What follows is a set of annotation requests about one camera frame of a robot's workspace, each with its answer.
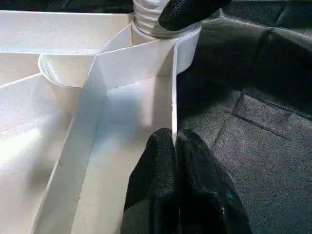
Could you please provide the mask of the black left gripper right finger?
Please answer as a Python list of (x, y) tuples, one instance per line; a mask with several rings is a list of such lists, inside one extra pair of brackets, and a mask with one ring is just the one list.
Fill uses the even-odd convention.
[(251, 234), (247, 211), (229, 173), (201, 137), (177, 134), (180, 217), (184, 234)]

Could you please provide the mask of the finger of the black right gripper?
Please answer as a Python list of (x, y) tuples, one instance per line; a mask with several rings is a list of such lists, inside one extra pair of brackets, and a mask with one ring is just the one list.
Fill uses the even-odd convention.
[(231, 0), (170, 0), (158, 18), (161, 27), (169, 31), (182, 30), (208, 18)]

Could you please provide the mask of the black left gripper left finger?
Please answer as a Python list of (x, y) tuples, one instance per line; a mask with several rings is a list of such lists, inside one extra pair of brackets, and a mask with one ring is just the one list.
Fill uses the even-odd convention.
[(150, 135), (130, 174), (122, 234), (175, 234), (178, 230), (176, 154), (172, 131), (161, 128)]

